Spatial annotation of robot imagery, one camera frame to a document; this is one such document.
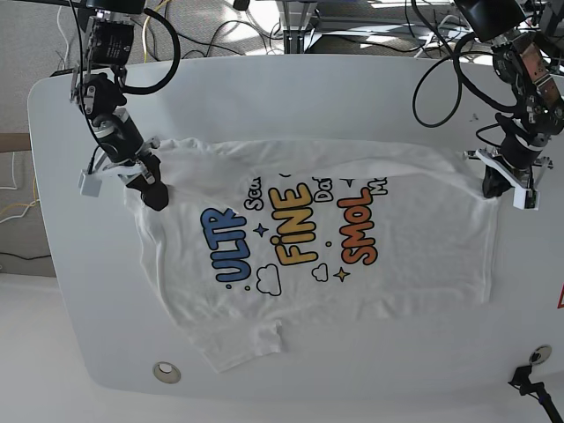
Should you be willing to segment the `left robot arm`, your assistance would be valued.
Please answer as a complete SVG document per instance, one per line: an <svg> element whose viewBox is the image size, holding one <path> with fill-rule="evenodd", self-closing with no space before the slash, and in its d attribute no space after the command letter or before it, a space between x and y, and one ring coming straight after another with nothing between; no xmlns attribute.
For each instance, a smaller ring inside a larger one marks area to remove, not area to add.
<svg viewBox="0 0 564 423"><path fill-rule="evenodd" d="M471 32L454 48L453 67L461 84L496 110L496 125L504 139L491 151L476 152L486 165L482 192L500 197L510 189L525 189L525 198L536 197L533 167L551 137L563 131L563 98L545 66L535 36L518 30L526 20L516 1L456 1ZM460 64L463 47L470 41L492 43L493 68L510 85L513 106L502 105L478 89Z"/></svg>

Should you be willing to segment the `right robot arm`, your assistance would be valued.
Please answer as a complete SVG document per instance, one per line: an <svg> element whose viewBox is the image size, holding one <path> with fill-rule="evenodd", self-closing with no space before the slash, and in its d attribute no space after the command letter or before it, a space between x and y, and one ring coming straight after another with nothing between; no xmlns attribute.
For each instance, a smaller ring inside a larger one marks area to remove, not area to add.
<svg viewBox="0 0 564 423"><path fill-rule="evenodd" d="M103 174L117 175L125 187L140 194L143 203L160 212L168 206L169 195L161 179L160 148L156 138L145 140L125 108L128 94L145 96L163 89L173 78L181 61L181 47L171 23L157 11L146 9L142 1L88 1L94 11L79 40L80 58L73 71L70 101L78 106L97 145L88 168L79 182L81 193L99 195ZM132 15L144 13L159 21L170 35L173 60L167 74L149 86L126 84L135 28Z"/></svg>

